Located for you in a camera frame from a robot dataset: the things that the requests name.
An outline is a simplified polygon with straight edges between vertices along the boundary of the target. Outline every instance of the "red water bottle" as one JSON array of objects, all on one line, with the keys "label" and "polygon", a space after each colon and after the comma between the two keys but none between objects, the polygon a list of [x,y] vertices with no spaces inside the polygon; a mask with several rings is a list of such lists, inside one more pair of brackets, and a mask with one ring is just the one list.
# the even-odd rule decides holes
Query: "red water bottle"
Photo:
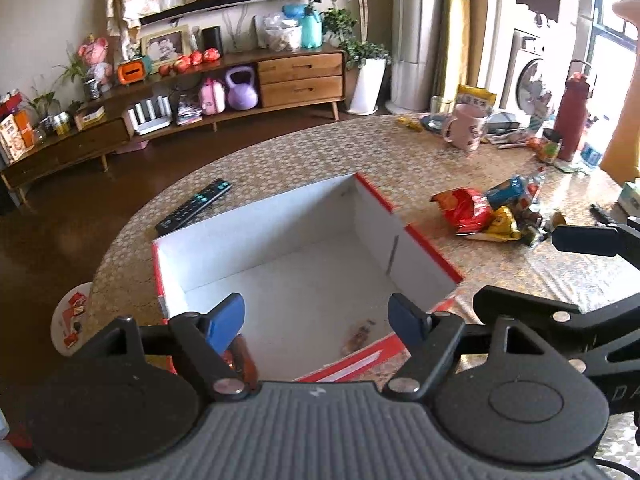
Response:
[{"label": "red water bottle", "polygon": [[[584,65],[591,67],[588,63],[579,59]],[[587,83],[586,74],[574,72],[566,80],[566,89],[560,101],[554,130],[562,136],[562,146],[558,158],[571,162],[574,160],[575,150],[580,144],[580,138],[584,131],[584,124],[589,115],[587,111],[587,99],[590,97],[591,87]]]}]

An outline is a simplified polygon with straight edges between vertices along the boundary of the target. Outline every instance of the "red fruit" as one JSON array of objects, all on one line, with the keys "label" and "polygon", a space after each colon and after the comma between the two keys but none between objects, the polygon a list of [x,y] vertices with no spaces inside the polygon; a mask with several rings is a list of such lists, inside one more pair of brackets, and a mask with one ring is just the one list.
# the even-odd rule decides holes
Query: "red fruit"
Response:
[{"label": "red fruit", "polygon": [[216,48],[208,48],[207,50],[204,51],[204,55],[202,56],[202,59],[206,63],[211,63],[213,61],[217,61],[220,59],[220,53]]},{"label": "red fruit", "polygon": [[191,64],[193,66],[199,65],[202,63],[202,53],[198,50],[191,53]]},{"label": "red fruit", "polygon": [[178,74],[183,74],[187,71],[187,69],[189,68],[189,65],[187,65],[187,62],[185,60],[183,60],[182,58],[178,58],[178,61],[176,61],[174,63],[174,70],[178,73]]},{"label": "red fruit", "polygon": [[168,76],[171,73],[171,65],[169,64],[161,65],[160,68],[158,69],[158,72],[162,77]]}]

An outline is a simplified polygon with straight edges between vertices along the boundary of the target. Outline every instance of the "wooden tv cabinet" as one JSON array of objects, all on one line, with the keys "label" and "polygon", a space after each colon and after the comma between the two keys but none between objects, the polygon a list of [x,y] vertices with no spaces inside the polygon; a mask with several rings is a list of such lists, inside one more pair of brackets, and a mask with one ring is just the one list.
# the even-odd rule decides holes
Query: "wooden tv cabinet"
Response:
[{"label": "wooden tv cabinet", "polygon": [[[127,109],[142,99],[167,94],[180,79],[211,73],[222,79],[233,66],[251,65],[256,73],[256,89],[260,96],[257,107],[237,111],[229,107],[224,112],[203,116],[201,121],[184,126],[175,123],[144,136],[135,134]],[[345,59],[341,50],[329,46],[303,49],[297,52],[272,52],[266,49],[226,54],[213,63],[190,67],[183,74],[161,78],[158,74],[128,86],[117,86],[98,100],[85,105],[95,109],[104,106],[106,116],[95,126],[73,131],[64,137],[49,137],[19,160],[4,168],[2,180],[9,190],[16,190],[25,201],[24,187],[56,171],[91,158],[100,157],[108,170],[106,155],[130,143],[153,140],[190,128],[209,125],[238,117],[261,114],[284,108],[331,103],[334,120],[338,120],[337,102],[344,99]]]}]

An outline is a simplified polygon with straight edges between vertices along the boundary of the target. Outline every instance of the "cabinet drawer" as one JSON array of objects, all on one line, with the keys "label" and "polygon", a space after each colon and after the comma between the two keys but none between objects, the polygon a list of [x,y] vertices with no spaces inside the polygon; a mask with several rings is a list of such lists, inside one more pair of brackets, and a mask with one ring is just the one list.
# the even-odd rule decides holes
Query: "cabinet drawer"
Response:
[{"label": "cabinet drawer", "polygon": [[262,106],[280,106],[342,97],[342,77],[316,77],[260,86]]},{"label": "cabinet drawer", "polygon": [[46,153],[47,149],[28,155],[2,170],[2,174],[12,188],[36,180],[43,174],[54,171],[60,162],[56,155]]},{"label": "cabinet drawer", "polygon": [[69,164],[94,153],[104,153],[129,141],[124,121],[118,119],[82,130],[56,145],[60,164]]},{"label": "cabinet drawer", "polygon": [[261,85],[342,75],[342,54],[335,52],[261,61],[258,63],[258,75]]},{"label": "cabinet drawer", "polygon": [[122,119],[110,121],[60,139],[50,146],[42,146],[37,152],[2,170],[2,174],[9,186],[15,188],[74,162],[114,150],[129,139]]}]

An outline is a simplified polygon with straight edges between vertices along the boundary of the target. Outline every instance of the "dark wooden floor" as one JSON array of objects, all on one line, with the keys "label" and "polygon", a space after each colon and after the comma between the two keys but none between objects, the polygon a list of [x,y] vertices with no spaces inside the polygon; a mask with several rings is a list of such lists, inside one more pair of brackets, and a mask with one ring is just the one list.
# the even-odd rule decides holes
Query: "dark wooden floor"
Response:
[{"label": "dark wooden floor", "polygon": [[[341,119],[353,119],[341,114]],[[191,171],[236,150],[332,122],[329,105],[293,108],[156,139],[145,150],[79,164],[36,182],[30,208],[0,218],[0,408],[9,422],[61,357],[49,327],[58,301],[90,282],[129,218]]]}]

